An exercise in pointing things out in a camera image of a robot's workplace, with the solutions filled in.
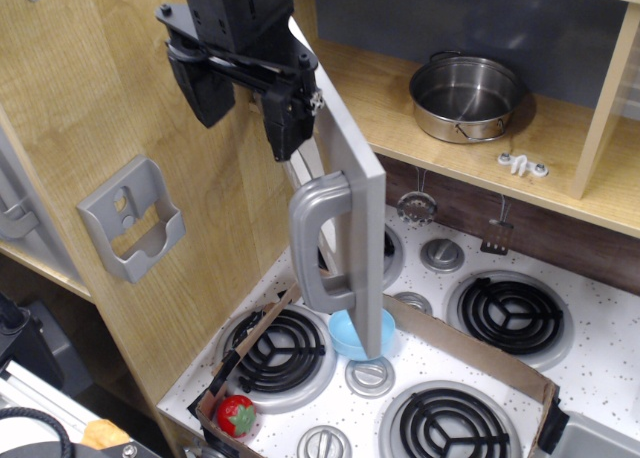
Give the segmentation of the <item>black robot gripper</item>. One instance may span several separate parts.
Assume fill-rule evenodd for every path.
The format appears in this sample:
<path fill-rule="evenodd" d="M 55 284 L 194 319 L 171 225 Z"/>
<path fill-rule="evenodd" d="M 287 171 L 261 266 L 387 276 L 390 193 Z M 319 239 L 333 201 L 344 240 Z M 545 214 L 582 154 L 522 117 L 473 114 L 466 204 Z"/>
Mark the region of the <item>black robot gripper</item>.
<path fill-rule="evenodd" d="M 174 78 L 198 121 L 215 126 L 234 107 L 236 80 L 265 90 L 261 106 L 276 162 L 289 161 L 311 138 L 324 107 L 318 61 L 289 27 L 294 0 L 165 2 L 155 17 L 169 33 Z"/>

